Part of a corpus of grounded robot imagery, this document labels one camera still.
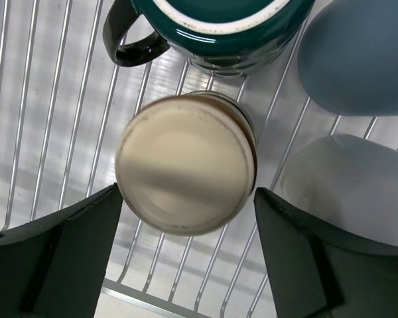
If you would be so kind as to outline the stainless steel cup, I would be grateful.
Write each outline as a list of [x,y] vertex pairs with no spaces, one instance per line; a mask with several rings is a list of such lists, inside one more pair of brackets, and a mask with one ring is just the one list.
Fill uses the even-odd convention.
[[126,204],[164,233],[203,235],[230,222],[257,179],[257,145],[234,99],[194,91],[158,99],[127,124],[115,154]]

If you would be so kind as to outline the dark green ceramic mug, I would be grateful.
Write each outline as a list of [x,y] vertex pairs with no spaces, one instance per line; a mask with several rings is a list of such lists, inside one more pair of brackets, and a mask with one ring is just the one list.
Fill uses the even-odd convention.
[[276,60],[312,0],[114,1],[103,43],[114,64],[146,64],[173,48],[206,73],[245,77]]

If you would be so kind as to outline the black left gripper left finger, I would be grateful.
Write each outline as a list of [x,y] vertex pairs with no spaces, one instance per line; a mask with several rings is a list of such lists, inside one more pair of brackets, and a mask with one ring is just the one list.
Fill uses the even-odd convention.
[[0,232],[0,317],[93,317],[115,238],[116,184]]

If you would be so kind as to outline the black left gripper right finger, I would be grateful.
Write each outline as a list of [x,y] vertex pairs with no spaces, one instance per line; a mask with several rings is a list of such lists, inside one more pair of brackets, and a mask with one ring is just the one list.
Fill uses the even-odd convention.
[[398,317],[398,246],[331,225],[264,187],[254,206],[278,317]]

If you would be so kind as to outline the light blue plastic cup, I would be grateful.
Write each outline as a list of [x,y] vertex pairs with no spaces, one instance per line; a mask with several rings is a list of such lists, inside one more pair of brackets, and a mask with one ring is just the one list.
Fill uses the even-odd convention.
[[398,1],[332,1],[298,50],[307,95],[342,116],[398,116]]

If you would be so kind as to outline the white ceramic mug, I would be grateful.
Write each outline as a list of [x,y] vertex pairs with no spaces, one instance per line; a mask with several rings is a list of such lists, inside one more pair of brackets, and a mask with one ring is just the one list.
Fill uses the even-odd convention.
[[398,246],[398,151],[350,134],[316,139],[286,163],[287,201],[341,229]]

